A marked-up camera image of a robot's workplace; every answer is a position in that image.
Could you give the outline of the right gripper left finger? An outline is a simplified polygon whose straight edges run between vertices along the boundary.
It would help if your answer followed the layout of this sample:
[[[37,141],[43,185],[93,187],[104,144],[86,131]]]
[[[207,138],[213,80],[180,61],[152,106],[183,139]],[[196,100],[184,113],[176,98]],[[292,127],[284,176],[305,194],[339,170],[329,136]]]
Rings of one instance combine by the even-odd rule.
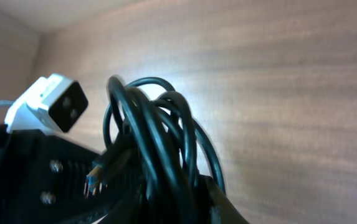
[[[129,190],[103,218],[103,224],[146,224],[149,223],[148,203],[145,187]]]

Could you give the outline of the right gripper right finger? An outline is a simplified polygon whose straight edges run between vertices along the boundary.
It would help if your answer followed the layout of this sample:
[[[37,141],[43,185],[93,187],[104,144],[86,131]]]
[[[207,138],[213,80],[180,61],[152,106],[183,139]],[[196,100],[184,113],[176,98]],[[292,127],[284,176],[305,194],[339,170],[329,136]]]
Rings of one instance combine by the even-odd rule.
[[[210,176],[199,176],[196,186],[196,204],[197,223],[249,224]]]

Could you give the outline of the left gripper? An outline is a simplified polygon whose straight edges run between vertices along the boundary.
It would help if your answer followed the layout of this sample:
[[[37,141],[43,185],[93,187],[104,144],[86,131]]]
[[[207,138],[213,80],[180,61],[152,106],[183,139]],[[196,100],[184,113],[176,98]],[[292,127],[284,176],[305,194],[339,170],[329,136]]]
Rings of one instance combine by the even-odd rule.
[[[125,167],[95,194],[86,176],[96,152],[41,131],[0,125],[0,223],[92,223],[141,175]]]

